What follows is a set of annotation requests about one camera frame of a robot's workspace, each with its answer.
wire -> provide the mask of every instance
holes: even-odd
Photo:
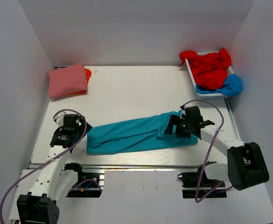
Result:
[[[218,190],[217,192],[218,192],[218,193],[226,192],[226,191],[228,191],[228,190],[230,190],[230,189],[232,189],[232,188],[233,188],[233,186],[230,186],[230,187],[228,187],[228,188],[226,188],[226,189]]]
[[[72,110],[72,109],[63,109],[63,110],[60,110],[58,112],[55,113],[55,115],[53,117],[55,117],[58,113],[60,112],[63,112],[63,111],[71,111],[71,112],[74,112],[76,114],[78,114],[79,116],[82,116],[81,113],[75,111],[75,110]],[[42,169],[44,168],[45,166],[49,165],[53,160],[56,160],[58,157],[64,155],[66,152],[72,150],[83,138],[84,138],[84,135],[86,134],[86,128],[87,128],[87,122],[85,121],[85,127],[84,127],[84,132],[81,136],[81,138],[71,147],[65,149],[65,151],[61,152],[60,154],[56,155],[55,157],[52,158],[52,160],[48,160],[46,161],[45,163],[43,163],[42,165],[38,166],[37,168],[33,169],[31,172],[29,172],[28,174],[24,175],[23,177],[21,177],[20,179],[18,179],[15,183],[13,183],[10,188],[6,191],[6,193],[4,194],[4,196],[2,197],[2,200],[0,202],[0,223],[1,224],[5,224],[4,220],[3,220],[3,217],[2,217],[2,209],[3,209],[3,205],[4,205],[4,202],[8,196],[8,194],[11,192],[11,190],[18,184],[20,183],[22,180],[24,180],[25,178],[27,178],[28,176],[32,175],[34,172],[36,172],[37,170],[39,169]]]
[[[92,182],[90,182],[88,185],[86,185],[86,186],[84,187],[84,190],[86,190],[91,184],[92,184]]]
[[[200,199],[198,199],[198,193],[199,193],[199,189],[200,189],[200,186],[201,186],[201,182],[202,182],[202,178],[203,178],[203,173],[204,173],[205,167],[206,167],[207,162],[208,162],[208,157],[209,157],[210,152],[211,152],[211,149],[212,149],[212,147],[213,147],[213,145],[214,145],[215,139],[216,139],[216,137],[217,137],[217,135],[218,135],[220,129],[221,129],[222,126],[224,125],[224,116],[223,116],[223,114],[221,113],[221,111],[218,109],[218,107],[216,107],[216,106],[213,105],[212,103],[209,103],[209,102],[204,101],[204,100],[193,99],[193,100],[188,101],[188,102],[186,102],[185,104],[183,104],[182,107],[185,106],[185,105],[187,105],[187,104],[189,104],[189,103],[195,102],[195,101],[204,102],[204,103],[207,103],[207,104],[213,106],[213,107],[219,112],[219,114],[220,114],[220,116],[221,116],[221,124],[220,124],[220,126],[218,127],[218,129],[216,130],[216,132],[215,132],[215,134],[214,134],[214,136],[213,136],[213,138],[212,138],[212,141],[211,141],[210,146],[209,146],[209,149],[208,149],[208,151],[207,151],[205,160],[204,160],[203,165],[202,165],[202,169],[201,169],[200,175],[199,175],[199,177],[198,177],[198,182],[197,182],[197,186],[196,186],[195,201],[196,201],[196,203],[200,203],[203,199],[205,199],[208,195],[210,195],[211,193],[213,193],[220,185],[222,185],[222,184],[224,183],[223,181],[221,181],[219,184],[217,184],[215,187],[213,187],[211,190],[209,190],[204,196],[202,196]]]
[[[81,185],[83,185],[85,182],[88,182],[88,181],[92,181],[93,183],[95,183],[98,186],[99,190],[102,192],[100,185],[96,181],[94,181],[93,179],[87,179],[87,180],[80,182],[79,184],[77,184],[73,188],[71,188],[70,191],[75,190],[76,188],[80,187]]]

black mount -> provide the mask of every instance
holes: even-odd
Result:
[[[71,147],[82,137],[84,128],[85,118],[83,116],[79,116],[78,114],[66,114],[63,118],[63,126],[58,127],[53,134],[50,147]],[[88,133],[91,129],[92,126],[87,123],[86,133]]]
[[[85,118],[83,116],[66,114],[63,118],[63,126],[54,132],[50,146],[69,148],[83,136],[84,129]],[[87,123],[86,133],[91,129],[92,126]],[[82,165],[78,163],[70,163],[65,165],[64,170],[73,170],[80,174],[82,168]],[[17,200],[17,208],[20,222],[23,224],[56,224],[60,214],[56,201],[52,201],[46,194],[32,196],[29,192],[27,195],[20,195]]]
[[[60,216],[60,210],[46,195],[31,196],[20,195],[17,200],[17,208],[20,222],[24,224],[56,224]]]
[[[198,106],[186,107],[181,106],[185,114],[181,116],[171,115],[169,118],[168,126],[164,134],[173,134],[173,128],[176,126],[175,134],[177,137],[190,138],[191,134],[201,139],[201,128],[208,125],[214,125],[210,120],[203,120],[200,109]]]
[[[227,150],[228,175],[237,190],[243,190],[269,181],[269,173],[259,145],[245,143]]]
[[[212,164],[212,163],[216,163],[216,162],[207,162],[207,165]],[[200,166],[200,168],[197,170],[197,172],[180,173],[177,176],[177,178],[183,182],[182,187],[195,188],[197,186],[197,182],[198,182],[198,178],[199,178],[201,170],[202,170],[202,166]],[[213,188],[214,186],[216,186],[219,183],[220,183],[219,180],[208,179],[205,172],[204,172],[200,187]]]

white basket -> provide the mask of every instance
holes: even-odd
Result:
[[[208,54],[208,53],[213,53],[213,52],[216,52],[216,51],[198,52],[197,54],[198,54],[198,55],[206,55],[206,54]],[[185,61],[186,61],[186,64],[187,64],[188,72],[189,72],[189,74],[190,74],[191,81],[192,81],[192,84],[193,84],[194,91],[195,91],[195,93],[196,93],[196,98],[197,98],[197,99],[208,100],[208,99],[223,99],[223,98],[229,97],[229,96],[223,95],[223,94],[221,94],[221,93],[201,94],[201,93],[196,92],[196,82],[194,81],[193,74],[192,74],[191,68],[190,68],[190,66],[189,66],[189,62],[188,62],[187,59],[186,59]],[[231,68],[231,66],[230,66],[229,68],[227,68],[227,71],[228,71],[228,76],[231,75],[231,74],[234,74],[234,71],[233,71],[233,69]]]

orange cloth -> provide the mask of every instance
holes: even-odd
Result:
[[[86,77],[86,84],[88,85],[90,77],[91,77],[91,70],[85,69],[85,77]],[[83,94],[86,94],[86,92],[87,92],[87,90],[83,90],[83,91],[73,92],[73,93],[70,93],[70,94],[83,95]]]

red fabric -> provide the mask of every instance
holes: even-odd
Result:
[[[49,97],[51,99],[87,89],[82,63],[49,72]]]
[[[89,69],[84,69],[85,70],[85,77],[86,77],[86,85],[88,86],[89,84],[89,80],[90,80],[90,77],[91,77],[91,70]],[[86,94],[87,92],[87,89],[86,90],[82,90],[82,91],[78,91],[78,92],[73,92],[73,93],[69,93],[69,94]]]
[[[180,53],[182,66],[187,59],[196,84],[208,90],[222,88],[228,75],[227,68],[231,65],[231,57],[226,49],[218,53],[209,53],[203,56],[194,51]]]

